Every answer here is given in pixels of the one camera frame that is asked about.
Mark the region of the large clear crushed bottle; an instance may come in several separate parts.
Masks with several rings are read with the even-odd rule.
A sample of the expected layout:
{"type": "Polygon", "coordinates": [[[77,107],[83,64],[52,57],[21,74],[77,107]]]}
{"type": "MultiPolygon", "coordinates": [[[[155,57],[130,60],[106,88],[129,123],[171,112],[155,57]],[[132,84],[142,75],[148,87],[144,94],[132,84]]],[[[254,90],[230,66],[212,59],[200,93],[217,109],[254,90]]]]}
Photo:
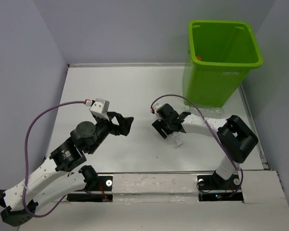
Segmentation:
{"type": "Polygon", "coordinates": [[[179,132],[174,132],[167,137],[168,143],[174,146],[175,148],[179,148],[182,146],[183,142],[181,140],[179,132]]]}

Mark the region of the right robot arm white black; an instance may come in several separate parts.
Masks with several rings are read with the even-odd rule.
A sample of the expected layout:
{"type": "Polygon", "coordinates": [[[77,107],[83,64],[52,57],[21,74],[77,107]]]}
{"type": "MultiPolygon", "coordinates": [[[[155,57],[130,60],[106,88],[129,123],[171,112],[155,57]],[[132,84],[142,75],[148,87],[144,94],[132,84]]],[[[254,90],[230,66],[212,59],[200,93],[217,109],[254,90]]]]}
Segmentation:
{"type": "Polygon", "coordinates": [[[155,104],[151,112],[157,117],[152,126],[166,139],[173,133],[194,133],[213,137],[225,151],[225,157],[210,176],[210,182],[222,189],[231,176],[245,162],[259,140],[254,132],[237,115],[228,119],[197,116],[191,112],[177,113],[171,105],[155,104]]]}

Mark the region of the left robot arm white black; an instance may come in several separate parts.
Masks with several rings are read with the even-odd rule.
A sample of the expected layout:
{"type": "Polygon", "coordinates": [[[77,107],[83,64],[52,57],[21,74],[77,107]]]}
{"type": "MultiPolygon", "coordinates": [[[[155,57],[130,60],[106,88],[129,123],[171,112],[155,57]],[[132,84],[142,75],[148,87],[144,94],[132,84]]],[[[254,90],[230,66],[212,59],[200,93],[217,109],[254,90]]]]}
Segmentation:
{"type": "Polygon", "coordinates": [[[116,112],[105,118],[94,117],[96,123],[83,121],[70,132],[68,139],[53,150],[31,174],[8,190],[0,190],[0,213],[4,223],[17,227],[32,218],[37,211],[77,190],[101,190],[103,185],[91,165],[85,165],[86,154],[93,154],[108,135],[127,136],[134,121],[116,112]]]}

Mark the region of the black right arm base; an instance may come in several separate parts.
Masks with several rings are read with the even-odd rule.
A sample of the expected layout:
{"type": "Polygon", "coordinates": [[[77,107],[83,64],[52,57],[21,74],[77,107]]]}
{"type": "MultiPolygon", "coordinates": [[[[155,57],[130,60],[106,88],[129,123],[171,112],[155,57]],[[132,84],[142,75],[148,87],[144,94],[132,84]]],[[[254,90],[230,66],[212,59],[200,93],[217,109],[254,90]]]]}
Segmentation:
{"type": "Polygon", "coordinates": [[[199,202],[244,202],[242,193],[243,170],[235,172],[228,180],[217,173],[198,175],[196,188],[199,202]]]}

